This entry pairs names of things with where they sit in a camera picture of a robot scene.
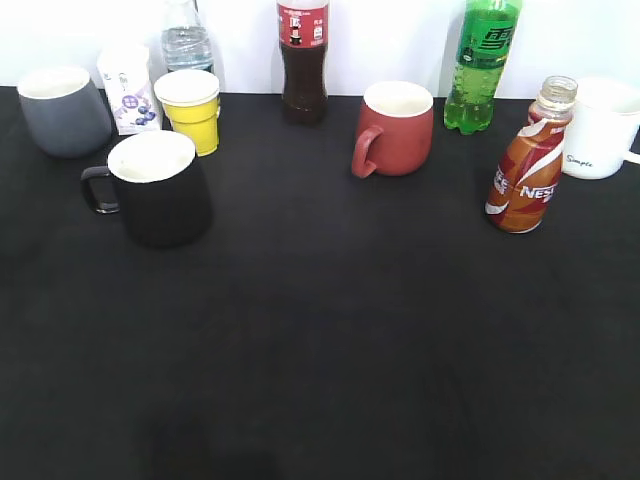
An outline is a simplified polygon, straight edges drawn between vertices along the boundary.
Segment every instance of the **yellow cup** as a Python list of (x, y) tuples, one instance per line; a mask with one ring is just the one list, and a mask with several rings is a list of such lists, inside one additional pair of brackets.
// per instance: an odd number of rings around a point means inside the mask
[(198, 156), (218, 148), (220, 82), (204, 70), (178, 70), (167, 73), (154, 85), (171, 126), (191, 138)]

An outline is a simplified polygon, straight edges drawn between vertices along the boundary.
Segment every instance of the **orange bottle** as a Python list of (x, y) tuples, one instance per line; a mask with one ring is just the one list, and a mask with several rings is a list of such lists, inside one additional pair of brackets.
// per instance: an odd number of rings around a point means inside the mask
[(575, 80), (549, 77), (529, 107), (529, 125), (507, 149), (485, 206), (498, 228), (528, 233), (542, 223), (562, 175), (564, 132), (577, 92)]

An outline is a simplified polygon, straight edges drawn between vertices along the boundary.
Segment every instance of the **green label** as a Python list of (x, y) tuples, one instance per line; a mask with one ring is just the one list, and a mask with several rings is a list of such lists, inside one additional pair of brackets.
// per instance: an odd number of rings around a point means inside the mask
[(504, 66), (515, 29), (514, 20), (474, 19), (468, 22), (460, 39), (458, 62), (480, 69)]

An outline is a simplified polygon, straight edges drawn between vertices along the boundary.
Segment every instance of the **white background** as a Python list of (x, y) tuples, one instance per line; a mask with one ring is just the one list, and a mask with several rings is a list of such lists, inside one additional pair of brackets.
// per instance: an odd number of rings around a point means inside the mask
[[(224, 91), (282, 88), (275, 0), (199, 0)], [(0, 84), (30, 69), (79, 64), (101, 85), (95, 60), (110, 38), (159, 49), (162, 0), (3, 0)], [(446, 96), (464, 0), (332, 0), (327, 88), (361, 95), (402, 79)], [(638, 0), (525, 0), (498, 96), (532, 98), (548, 75), (605, 74), (640, 87)]]

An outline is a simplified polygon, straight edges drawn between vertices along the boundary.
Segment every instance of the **nescafe coffee bottle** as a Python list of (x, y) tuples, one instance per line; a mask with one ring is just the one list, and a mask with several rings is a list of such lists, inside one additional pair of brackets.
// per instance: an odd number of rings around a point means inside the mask
[(485, 211), (505, 232), (528, 233), (542, 223), (562, 174), (564, 131), (577, 92), (571, 78), (547, 78), (529, 107), (528, 125), (502, 158)]
[(285, 70), (285, 118), (292, 123), (318, 123), (327, 111), (324, 59), (329, 39), (329, 0), (278, 0), (278, 20)]

